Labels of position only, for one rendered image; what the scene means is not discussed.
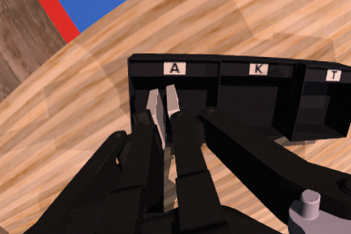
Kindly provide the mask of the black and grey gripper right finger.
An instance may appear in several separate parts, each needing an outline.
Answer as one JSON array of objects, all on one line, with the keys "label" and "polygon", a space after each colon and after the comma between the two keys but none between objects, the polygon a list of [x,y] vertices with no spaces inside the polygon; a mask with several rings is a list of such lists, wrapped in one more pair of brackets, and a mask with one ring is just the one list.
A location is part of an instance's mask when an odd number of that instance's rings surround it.
[{"label": "black and grey gripper right finger", "polygon": [[175,84],[166,88],[181,234],[232,234],[205,143],[289,234],[351,234],[351,174],[308,162],[217,107],[192,116]]}]

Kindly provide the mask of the black three-compartment bin rack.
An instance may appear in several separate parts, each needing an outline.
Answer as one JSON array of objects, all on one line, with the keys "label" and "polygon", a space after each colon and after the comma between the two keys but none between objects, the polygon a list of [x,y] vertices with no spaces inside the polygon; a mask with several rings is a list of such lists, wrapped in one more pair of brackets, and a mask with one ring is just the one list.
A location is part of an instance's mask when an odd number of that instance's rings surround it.
[{"label": "black three-compartment bin rack", "polygon": [[166,86],[173,84],[190,115],[218,107],[266,137],[285,136],[290,142],[346,138],[351,125],[351,67],[338,62],[133,53],[127,65],[131,131],[133,114],[145,110],[150,90],[158,89],[167,143],[173,136]]}]

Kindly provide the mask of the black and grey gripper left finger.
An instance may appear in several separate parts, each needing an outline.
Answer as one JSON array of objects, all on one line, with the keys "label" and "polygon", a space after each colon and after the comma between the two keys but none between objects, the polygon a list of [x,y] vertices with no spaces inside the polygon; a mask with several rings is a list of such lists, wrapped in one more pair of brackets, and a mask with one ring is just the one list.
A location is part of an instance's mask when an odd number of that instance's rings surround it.
[{"label": "black and grey gripper left finger", "polygon": [[133,119],[135,131],[113,132],[23,234],[141,234],[143,213],[164,212],[166,114],[158,89]]}]

